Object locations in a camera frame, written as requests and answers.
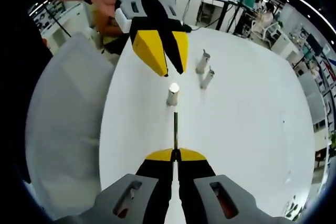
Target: white chair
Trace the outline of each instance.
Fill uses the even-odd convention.
[[[52,219],[92,207],[100,192],[99,136],[114,66],[82,34],[58,50],[37,82],[26,158],[38,203]]]
[[[268,27],[263,27],[260,23],[256,22],[255,20],[252,20],[251,32],[255,34],[259,39],[266,41],[270,47],[271,42],[267,38],[267,34],[270,34],[270,36],[273,37],[277,33],[278,29],[279,29],[278,22],[274,22]]]

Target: metal pin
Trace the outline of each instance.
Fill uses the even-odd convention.
[[[210,68],[209,72],[206,74],[206,77],[201,83],[201,89],[206,89],[208,87],[214,75],[215,75],[215,72]]]
[[[204,74],[205,67],[209,60],[210,60],[210,55],[206,53],[205,50],[203,49],[203,55],[202,55],[201,60],[197,64],[196,73]]]
[[[177,105],[177,96],[180,90],[179,85],[176,82],[173,82],[168,91],[167,105],[168,106],[176,106]]]
[[[174,150],[178,149],[177,112],[174,112]]]

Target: black cable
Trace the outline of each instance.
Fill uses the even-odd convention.
[[[55,18],[55,16],[47,9],[46,5],[43,3],[43,8],[46,10],[48,15],[59,25],[59,27],[69,36],[71,37],[70,33],[65,30],[65,28],[58,22],[58,20]]]
[[[184,22],[185,16],[187,15],[187,12],[189,10],[189,5],[190,5],[190,0],[188,0],[185,8],[184,8],[184,12],[183,12],[183,16],[182,16],[182,21]]]
[[[233,17],[235,16],[235,14],[233,14],[232,15],[232,17],[229,19],[229,24],[230,24],[230,22],[231,22],[231,20],[233,19]]]
[[[206,25],[206,26],[203,26],[203,27],[200,26],[200,27],[197,27],[196,29],[192,29],[192,31],[197,31],[197,30],[199,30],[200,28],[207,28],[207,27],[209,27],[210,25],[213,25],[214,23],[216,23],[217,21],[219,21],[219,18],[216,19],[215,21],[213,21],[212,23]]]

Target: white table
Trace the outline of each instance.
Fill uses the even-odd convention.
[[[199,88],[195,65],[211,55],[215,77]],[[289,63],[275,53],[230,34],[200,29],[189,34],[187,72],[169,64],[159,77],[128,41],[114,72],[100,136],[102,189],[135,173],[146,155],[173,147],[173,111],[179,112],[179,147],[204,154],[256,198],[260,209],[283,215],[296,195],[306,202],[314,168],[314,134],[306,97]],[[178,106],[167,108],[169,85],[180,86]],[[166,223],[183,223],[173,182]]]

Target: dark clothing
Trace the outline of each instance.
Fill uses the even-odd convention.
[[[28,9],[38,0],[5,0],[5,143],[23,179],[30,182],[25,158],[25,123],[35,85],[52,57]]]
[[[114,40],[110,43],[105,44],[104,48],[110,54],[121,55],[129,37],[130,37],[129,34],[122,34],[118,39],[116,39],[116,40]]]

